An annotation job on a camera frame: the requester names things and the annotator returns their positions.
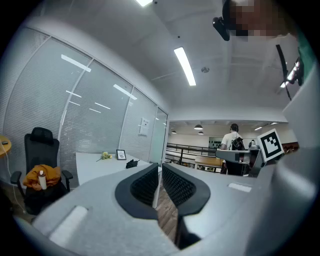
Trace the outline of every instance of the smoke detector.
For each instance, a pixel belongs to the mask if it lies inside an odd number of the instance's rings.
[[[204,66],[203,68],[201,68],[201,72],[202,73],[208,73],[210,71],[210,68]]]

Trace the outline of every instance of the chair headrest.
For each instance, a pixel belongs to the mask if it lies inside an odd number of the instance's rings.
[[[42,127],[33,128],[30,140],[34,142],[54,144],[54,137],[52,135],[52,132]]]

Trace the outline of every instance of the white bottle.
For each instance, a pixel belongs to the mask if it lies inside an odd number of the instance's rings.
[[[39,179],[39,183],[40,186],[43,190],[47,189],[47,182],[46,182],[46,175],[45,172],[43,170],[41,170],[38,174],[38,179]]]

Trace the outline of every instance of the chair armrest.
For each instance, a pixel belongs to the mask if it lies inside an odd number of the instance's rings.
[[[15,171],[14,173],[12,173],[10,177],[11,184],[17,185],[18,183],[20,183],[21,174],[21,171]]]
[[[70,172],[68,172],[67,170],[62,170],[61,172],[66,180],[73,179],[73,175]]]

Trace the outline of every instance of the desk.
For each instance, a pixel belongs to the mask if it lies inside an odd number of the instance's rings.
[[[0,158],[2,158],[6,155],[6,153],[8,153],[11,150],[11,141],[7,137],[2,135],[0,135],[0,140],[2,142],[8,142],[7,145],[3,145],[4,149],[2,146],[0,146]]]
[[[79,185],[86,183],[98,177],[121,172],[126,169],[127,162],[139,160],[129,154],[126,154],[126,160],[118,160],[115,154],[111,154],[111,159],[100,159],[100,153],[75,153],[76,170],[78,174]],[[137,166],[150,165],[149,163],[140,160]],[[158,167],[159,184],[154,193],[153,207],[156,208],[158,204],[158,195],[160,189],[160,182],[162,178],[162,169]]]
[[[221,168],[221,164],[223,160],[216,157],[196,156],[194,162],[195,162],[194,169],[196,170],[198,165],[203,165],[203,166],[213,167],[214,172],[216,172],[216,168]]]

